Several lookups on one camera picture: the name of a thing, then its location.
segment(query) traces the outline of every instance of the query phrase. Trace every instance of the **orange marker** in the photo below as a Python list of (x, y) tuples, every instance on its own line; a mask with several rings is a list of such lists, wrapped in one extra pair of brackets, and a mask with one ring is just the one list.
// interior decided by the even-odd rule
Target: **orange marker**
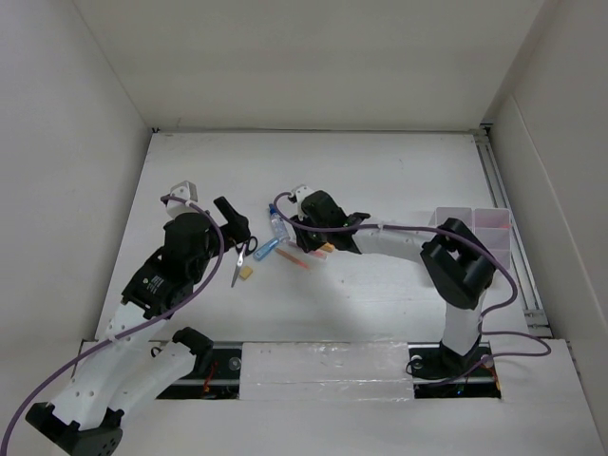
[(282, 249), (276, 248), (275, 252), (277, 252), (282, 257), (289, 259), (292, 263), (295, 263), (298, 266), (301, 266), (304, 269), (311, 269), (310, 266), (308, 264), (306, 264), (304, 261), (297, 259), (295, 256), (288, 254), (287, 252), (285, 252)]

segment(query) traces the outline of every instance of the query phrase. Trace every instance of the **white wall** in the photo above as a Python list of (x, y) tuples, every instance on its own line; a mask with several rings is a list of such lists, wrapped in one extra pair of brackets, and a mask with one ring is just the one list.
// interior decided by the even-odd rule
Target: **white wall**
[(562, 0), (492, 130), (543, 305), (608, 445), (608, 3)]
[(153, 126), (467, 130), (545, 0), (75, 3)]
[(77, 341), (97, 323), (149, 134), (69, 0), (0, 3), (0, 100), (0, 346)]

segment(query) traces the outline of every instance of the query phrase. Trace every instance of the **white enclosure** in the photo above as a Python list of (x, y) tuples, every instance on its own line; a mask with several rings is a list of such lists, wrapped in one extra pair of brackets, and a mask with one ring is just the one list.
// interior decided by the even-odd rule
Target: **white enclosure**
[[(241, 400), (156, 401), (117, 455), (603, 454), (606, 30), (603, 0), (1, 2), (0, 428), (102, 334), (162, 242), (168, 187), (195, 182), (206, 208), (225, 195), (263, 241), (263, 205), (305, 181), (347, 212), (403, 222), (507, 198), (525, 303), (488, 327), (525, 332), (522, 306), (538, 305), (554, 354), (497, 363), (502, 401), (424, 401), (399, 370), (326, 389), (325, 374), (285, 368), (304, 351), (250, 343)], [(419, 269), (342, 255), (305, 275), (269, 256), (229, 289), (230, 252), (160, 337), (188, 324), (217, 340), (380, 344), (352, 345), (345, 382), (374, 380), (367, 349), (382, 365), (441, 337), (445, 307)], [(488, 294), (496, 302), (505, 283)], [(63, 453), (22, 418), (9, 455), (30, 454)]]
[(161, 128), (476, 128), (543, 0), (75, 0)]

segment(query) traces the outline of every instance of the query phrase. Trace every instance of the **red wire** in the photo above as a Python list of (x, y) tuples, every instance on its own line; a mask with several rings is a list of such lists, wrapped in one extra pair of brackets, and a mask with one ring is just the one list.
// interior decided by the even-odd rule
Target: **red wire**
[(211, 371), (209, 372), (209, 376), (205, 379), (205, 383), (202, 385), (202, 391), (203, 392), (207, 392), (207, 386), (209, 385), (209, 382), (211, 381), (211, 379), (213, 378), (213, 376), (216, 374), (216, 368), (218, 367), (218, 361), (216, 361), (215, 363), (213, 363), (211, 365)]

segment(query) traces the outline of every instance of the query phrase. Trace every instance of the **plastic bottle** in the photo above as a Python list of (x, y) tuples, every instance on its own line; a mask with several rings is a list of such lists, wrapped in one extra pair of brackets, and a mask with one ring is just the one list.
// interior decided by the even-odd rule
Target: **plastic bottle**
[(285, 226), (285, 222), (281, 216), (276, 213), (276, 209), (272, 204), (269, 204), (268, 206), (270, 207), (270, 224), (273, 226), (275, 238), (277, 238), (279, 242), (287, 242), (290, 236), (287, 227)]

